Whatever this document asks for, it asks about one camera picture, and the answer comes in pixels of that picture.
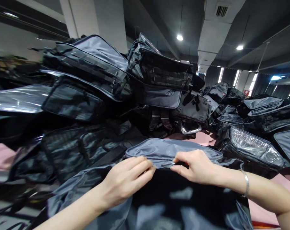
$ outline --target air vent grille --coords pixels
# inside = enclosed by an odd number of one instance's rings
[[[228,11],[228,7],[227,6],[218,6],[217,7],[217,11],[216,11],[216,16],[225,17],[227,11]]]

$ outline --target side pocket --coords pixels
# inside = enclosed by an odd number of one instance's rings
[[[68,84],[56,85],[42,105],[44,111],[90,122],[103,115],[104,102],[85,90]]]

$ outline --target right hand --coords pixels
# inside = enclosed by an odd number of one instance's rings
[[[213,164],[202,150],[178,152],[174,163],[183,161],[189,169],[181,165],[174,165],[170,169],[191,182],[199,184],[214,184],[221,166]]]

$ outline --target silver bracelet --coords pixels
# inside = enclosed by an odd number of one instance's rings
[[[247,197],[248,196],[248,193],[249,193],[249,180],[248,180],[248,177],[247,177],[247,174],[244,170],[240,169],[240,171],[244,174],[245,176],[245,180],[246,180],[246,192],[244,195],[242,195],[243,197]]]

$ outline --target white pillar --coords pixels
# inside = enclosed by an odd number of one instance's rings
[[[60,0],[69,36],[100,35],[121,53],[127,53],[122,0]]]

